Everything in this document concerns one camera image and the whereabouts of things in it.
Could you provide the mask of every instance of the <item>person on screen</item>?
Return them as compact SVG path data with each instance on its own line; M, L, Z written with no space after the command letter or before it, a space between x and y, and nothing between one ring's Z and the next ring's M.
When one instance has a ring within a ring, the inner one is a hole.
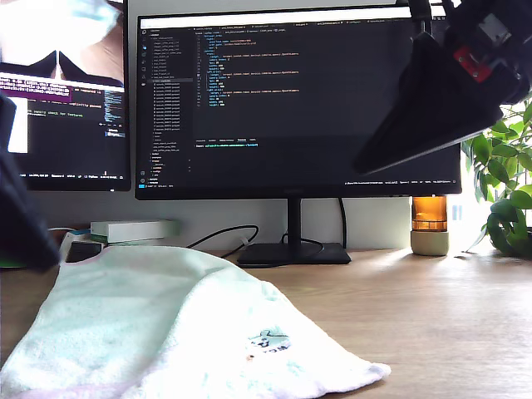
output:
M123 87L120 7L104 0L0 2L0 72Z

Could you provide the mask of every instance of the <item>white towel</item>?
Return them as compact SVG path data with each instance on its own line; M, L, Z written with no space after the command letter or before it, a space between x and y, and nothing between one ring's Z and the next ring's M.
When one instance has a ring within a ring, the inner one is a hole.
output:
M0 378L2 398L277 399L348 392L389 373L230 262L112 247L61 265Z

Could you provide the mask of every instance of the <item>monitor base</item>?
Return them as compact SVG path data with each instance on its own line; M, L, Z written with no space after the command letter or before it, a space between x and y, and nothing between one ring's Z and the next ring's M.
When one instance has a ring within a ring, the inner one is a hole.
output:
M240 255L237 265L275 266L281 264L348 264L351 258L342 245L324 244L319 251L316 244L301 243L298 252L290 250L287 244L251 244Z

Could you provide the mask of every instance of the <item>white box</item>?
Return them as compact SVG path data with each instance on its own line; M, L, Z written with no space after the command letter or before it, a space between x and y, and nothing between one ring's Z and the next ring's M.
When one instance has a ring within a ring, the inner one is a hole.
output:
M179 233L180 223L177 220L91 222L91 234L107 237L108 244L163 239Z

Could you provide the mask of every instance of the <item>monitor bezel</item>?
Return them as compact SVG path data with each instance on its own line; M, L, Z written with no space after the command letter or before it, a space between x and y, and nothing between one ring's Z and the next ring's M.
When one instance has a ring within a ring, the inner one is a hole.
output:
M230 12L193 12L193 13L172 13L172 14L154 14L140 15L137 18L137 43L136 43L136 74L139 76L139 43L142 29L140 22L143 19L154 18L172 18L172 17L204 17L216 15L242 15L257 13L276 13L276 12L311 12L311 11L329 11L329 10L352 10L368 8L404 8L402 4L366 4L355 6L341 7L303 7L303 8L284 8L268 10L247 10L247 11L230 11ZM140 82L136 80L136 90L138 93ZM139 125L139 106L136 102L136 119L135 127ZM135 170L139 167L138 159L140 158L140 138L136 132L136 151L135 151ZM456 154L456 168L459 176L455 183L444 184L409 184L409 185L320 185L320 186L282 186L282 187L231 187L224 188L138 188L138 176L135 179L135 197L138 200L252 200L252 199L286 199L286 198L367 198L367 197L407 197L407 196L427 196L427 195L449 195L461 193L461 148L460 145L452 146Z

